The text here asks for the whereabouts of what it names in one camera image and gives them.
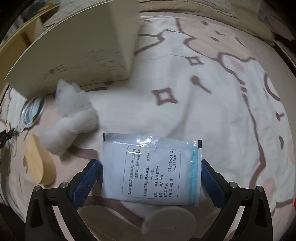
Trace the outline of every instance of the pink cheek spot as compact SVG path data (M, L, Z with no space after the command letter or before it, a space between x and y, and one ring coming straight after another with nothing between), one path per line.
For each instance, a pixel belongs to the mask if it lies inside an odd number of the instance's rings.
M266 196L269 201L271 201L274 197L274 193L276 191L276 184L274 182L273 178L267 178L264 182L263 185Z
M244 67L243 67L240 63L236 62L236 61L233 60L233 59L230 60L230 63L231 63L232 66L233 66L234 68L236 68L238 71L240 71L240 72L245 72Z
M289 159L290 159L291 163L295 165L293 140L290 140L290 142L289 142L288 152L289 152Z

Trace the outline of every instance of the beige oval object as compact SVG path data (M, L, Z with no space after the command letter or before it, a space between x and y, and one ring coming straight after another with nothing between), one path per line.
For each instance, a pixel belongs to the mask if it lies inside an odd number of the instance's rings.
M25 139L25 157L33 181L50 185L55 181L56 168L52 157L40 143L38 136L29 133Z

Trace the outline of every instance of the white disc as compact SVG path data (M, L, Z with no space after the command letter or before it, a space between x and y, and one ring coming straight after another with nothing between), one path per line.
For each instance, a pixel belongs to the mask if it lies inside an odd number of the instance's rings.
M164 207L149 215L142 224L146 241L187 241L196 229L195 217L182 207Z

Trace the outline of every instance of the bed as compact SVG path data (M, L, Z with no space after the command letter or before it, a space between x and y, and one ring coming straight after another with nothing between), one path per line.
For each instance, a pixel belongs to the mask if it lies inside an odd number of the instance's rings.
M212 19L189 14L144 13L130 80L86 89L98 111L99 128L81 134L62 156L52 156L57 178L70 181L90 159L102 161L102 133L149 133L172 139L203 140L203 157L227 181L264 187L279 240L296 215L296 78L267 43ZM18 124L25 99L9 88L1 104L0 127ZM1 152L1 197L25 221L36 185L28 172L23 141L28 132L53 125L54 96L46 98L40 121ZM78 210L98 240L142 240L141 224L159 206L104 199L95 185ZM201 189L200 205L186 207L197 220L191 240L200 239L219 209ZM241 208L227 234L238 225ZM58 222L73 240L61 214Z

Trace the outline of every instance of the medicine packet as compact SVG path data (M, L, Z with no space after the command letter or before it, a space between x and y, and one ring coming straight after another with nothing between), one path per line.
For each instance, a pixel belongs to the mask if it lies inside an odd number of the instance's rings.
M104 134L102 196L128 202L198 206L202 141Z

